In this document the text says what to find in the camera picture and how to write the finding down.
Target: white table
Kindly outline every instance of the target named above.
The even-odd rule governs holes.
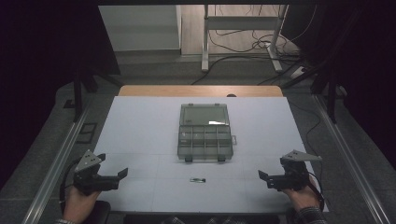
[[[237,138],[230,161],[187,164],[177,158],[180,107],[187,103],[228,106]],[[118,96],[94,153],[106,153],[100,175],[125,167],[129,174],[99,199],[125,213],[281,214],[289,199],[268,189],[257,170],[284,174],[279,158],[293,149],[305,151],[284,97]],[[310,163],[307,169],[313,172]]]

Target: black cable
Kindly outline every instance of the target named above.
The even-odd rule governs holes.
[[[249,52],[249,51],[255,49],[255,48],[244,49],[244,50],[230,49],[230,48],[228,48],[228,47],[225,47],[225,46],[223,46],[223,45],[220,45],[220,44],[215,43],[215,42],[213,41],[213,39],[212,39],[212,36],[210,35],[210,31],[209,31],[208,33],[209,33],[209,39],[210,39],[210,41],[211,41],[212,44],[214,44],[215,46],[218,46],[218,47],[221,47],[221,48],[224,48],[224,49],[233,51],[233,52],[237,52],[237,53],[246,53],[246,52]]]
[[[62,180],[61,186],[59,187],[59,204],[61,205],[61,211],[64,212],[64,207],[66,206],[65,193],[66,189],[66,179],[72,167],[81,160],[81,157],[72,161],[72,163],[66,168],[64,172],[64,179]]]
[[[308,135],[309,135],[315,128],[317,128],[317,127],[319,126],[319,124],[321,123],[321,118],[320,118],[320,116],[317,115],[314,111],[311,111],[311,110],[308,110],[308,109],[300,108],[299,106],[297,106],[296,104],[294,104],[294,103],[293,103],[292,101],[290,101],[289,99],[288,99],[288,102],[289,102],[289,104],[291,104],[291,105],[297,107],[298,109],[300,109],[300,110],[302,110],[302,111],[304,111],[304,112],[306,112],[306,113],[308,113],[308,114],[314,115],[314,116],[318,119],[317,123],[316,123],[312,128],[310,128],[310,129],[308,130],[308,132],[305,134],[306,143],[307,143],[308,146],[311,148],[311,150],[315,153],[315,155],[318,156],[318,153],[316,152],[316,150],[312,147],[311,143],[309,142]],[[322,178],[322,172],[323,172],[323,164],[322,164],[322,162],[320,162],[320,172],[319,172],[319,179],[318,179],[318,180],[320,180],[320,181],[321,181],[321,178]]]
[[[299,60],[297,60],[297,61],[293,61],[294,64],[291,65],[290,67],[288,67],[288,68],[287,68],[285,71],[283,71],[281,74],[277,75],[276,77],[271,77],[271,78],[265,79],[264,81],[260,82],[260,83],[257,84],[257,85],[260,86],[260,85],[261,85],[262,83],[264,83],[264,82],[267,82],[267,81],[270,81],[270,80],[272,80],[272,79],[276,79],[276,78],[282,77],[282,76],[285,75],[287,72],[289,72],[289,70],[290,70],[295,64],[297,64],[297,63],[300,62],[301,60],[302,60],[302,59],[299,59]]]
[[[234,56],[228,56],[228,57],[220,58],[220,59],[216,60],[215,62],[213,62],[213,63],[209,66],[209,68],[207,69],[207,71],[205,72],[205,74],[204,74],[202,77],[200,77],[200,78],[198,78],[197,80],[195,80],[194,82],[192,82],[191,85],[194,85],[194,84],[196,84],[197,82],[199,82],[199,81],[201,81],[202,79],[204,79],[205,77],[207,77],[207,75],[210,73],[210,71],[212,70],[213,66],[214,66],[216,63],[219,63],[219,62],[224,61],[224,60],[232,59],[232,58],[263,59],[263,60],[269,60],[269,59],[270,59],[270,58],[264,58],[264,57],[259,57],[259,56],[243,56],[243,55],[234,55]]]
[[[318,181],[318,185],[319,185],[319,188],[320,188],[320,194],[323,194],[323,187],[322,187],[321,182],[319,181],[319,179],[314,174],[312,174],[311,172],[308,172],[308,173],[311,174]]]

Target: human hand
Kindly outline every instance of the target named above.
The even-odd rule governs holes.
[[[316,186],[311,176],[309,176],[309,180],[313,186]],[[317,195],[308,186],[301,190],[282,189],[282,191],[289,196],[296,212],[306,207],[320,207]]]
[[[96,191],[87,196],[72,186],[66,199],[63,219],[76,224],[82,223],[90,215],[100,193]]]

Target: plastic box lid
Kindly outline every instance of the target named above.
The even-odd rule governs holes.
[[[227,105],[182,105],[177,155],[185,162],[230,160],[233,141]]]

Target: cable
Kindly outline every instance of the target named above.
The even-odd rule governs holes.
[[[209,39],[210,39],[210,41],[211,41],[215,46],[218,46],[218,47],[221,47],[221,48],[224,48],[224,49],[233,51],[233,52],[237,52],[237,53],[246,53],[246,52],[249,52],[249,51],[255,49],[254,47],[251,48],[251,49],[244,49],[244,50],[230,49],[230,48],[228,48],[228,47],[225,47],[225,46],[223,46],[223,45],[220,45],[220,44],[215,43],[215,42],[212,40],[212,36],[211,36],[211,34],[210,34],[210,31],[209,31],[208,33],[209,33]]]
[[[66,201],[65,201],[65,193],[64,190],[66,189],[66,179],[69,175],[70,170],[72,167],[81,160],[82,157],[75,159],[72,161],[72,163],[66,168],[64,172],[64,179],[62,180],[61,186],[59,187],[59,204],[61,205],[61,211],[62,213],[64,212],[64,207],[66,206]]]
[[[228,57],[220,58],[220,59],[218,59],[217,61],[213,62],[213,63],[210,65],[210,67],[207,69],[207,71],[205,72],[205,74],[204,74],[202,77],[200,77],[200,78],[198,78],[197,80],[195,80],[194,82],[192,82],[191,85],[194,85],[194,84],[196,84],[197,82],[199,82],[199,81],[201,81],[202,79],[204,79],[205,77],[207,77],[207,75],[210,73],[210,71],[212,70],[213,66],[214,66],[216,63],[219,63],[219,62],[224,61],[224,60],[232,59],[232,58],[264,59],[264,60],[269,60],[269,58],[264,58],[264,57],[259,57],[259,56],[243,56],[243,55],[240,55],[240,56],[239,56],[239,55],[237,55],[237,56],[228,56]]]
[[[306,113],[308,113],[308,114],[314,115],[314,116],[317,118],[318,121],[316,122],[316,124],[315,124],[312,128],[310,128],[310,129],[308,130],[308,132],[305,134],[305,139],[306,139],[306,143],[307,143],[308,146],[311,148],[311,150],[315,153],[316,156],[318,156],[317,151],[312,147],[311,143],[309,142],[308,135],[309,135],[315,128],[317,128],[317,127],[319,126],[319,124],[321,123],[321,118],[320,118],[320,116],[317,115],[315,112],[313,112],[313,111],[311,111],[311,110],[300,108],[299,106],[297,106],[296,104],[294,104],[294,103],[293,103],[292,101],[290,101],[289,99],[288,99],[288,102],[289,102],[289,104],[293,105],[294,107],[296,107],[296,108],[298,108],[298,109],[300,109],[300,110],[302,110],[302,111],[304,111],[304,112],[306,112]],[[323,173],[323,164],[322,164],[322,162],[320,162],[320,171],[319,171],[319,180],[320,180],[320,181],[321,181],[321,178],[322,178],[322,173]]]
[[[297,38],[299,38],[300,36],[302,36],[303,34],[305,34],[305,32],[308,30],[308,28],[311,26],[312,21],[315,18],[315,14],[317,12],[317,8],[318,6],[315,5],[315,9],[314,9],[314,13],[312,14],[311,20],[309,21],[308,25],[305,27],[304,31],[302,33],[300,33],[299,35],[297,35],[296,37],[294,37],[293,39],[287,41],[286,43],[283,44],[283,46],[285,46],[287,43],[292,42],[293,40],[296,40]]]
[[[260,86],[262,83],[264,83],[264,82],[267,82],[267,81],[270,81],[270,80],[272,80],[272,79],[276,79],[276,78],[280,78],[280,77],[282,77],[283,75],[285,75],[287,72],[289,72],[289,70],[295,65],[295,64],[297,64],[298,62],[300,62],[302,59],[299,59],[299,60],[297,60],[297,61],[293,61],[293,65],[291,65],[290,67],[288,67],[285,71],[283,71],[281,74],[279,74],[279,75],[277,75],[276,77],[271,77],[271,78],[268,78],[268,79],[265,79],[264,81],[262,81],[262,82],[260,82],[259,84],[257,84],[258,86]]]

